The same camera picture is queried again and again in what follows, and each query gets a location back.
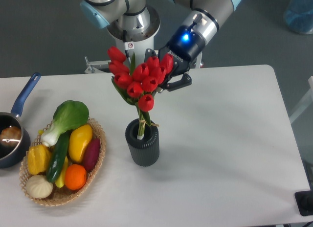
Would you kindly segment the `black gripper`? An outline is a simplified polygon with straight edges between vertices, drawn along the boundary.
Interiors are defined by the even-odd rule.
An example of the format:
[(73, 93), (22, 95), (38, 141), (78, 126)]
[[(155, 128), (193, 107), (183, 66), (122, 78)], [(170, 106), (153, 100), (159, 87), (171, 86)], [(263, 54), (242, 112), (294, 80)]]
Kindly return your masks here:
[(173, 56), (177, 65), (170, 72), (170, 76), (178, 76), (182, 74), (180, 80), (170, 82), (171, 78), (166, 79), (158, 86), (157, 92), (162, 93), (164, 90), (175, 91), (192, 84), (192, 78), (189, 75), (191, 63), (196, 59), (199, 53), (205, 47), (205, 40), (194, 31), (188, 29), (188, 26), (182, 25), (175, 34), (159, 51), (146, 49), (145, 62), (158, 62), (158, 57), (163, 58), (166, 53)]

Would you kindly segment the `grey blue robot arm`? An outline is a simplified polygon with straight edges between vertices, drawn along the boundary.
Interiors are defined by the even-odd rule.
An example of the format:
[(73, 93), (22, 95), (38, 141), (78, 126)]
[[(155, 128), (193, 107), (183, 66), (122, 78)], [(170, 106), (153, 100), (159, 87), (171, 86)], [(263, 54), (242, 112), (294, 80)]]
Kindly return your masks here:
[(200, 68), (202, 51), (241, 0), (169, 0), (190, 8), (190, 14), (171, 39), (159, 50), (154, 36), (160, 28), (157, 11), (146, 0), (83, 0), (80, 8), (96, 27), (107, 28), (116, 46), (137, 63), (151, 56), (174, 57), (174, 69), (158, 86), (157, 92), (174, 91), (192, 83), (189, 69)]

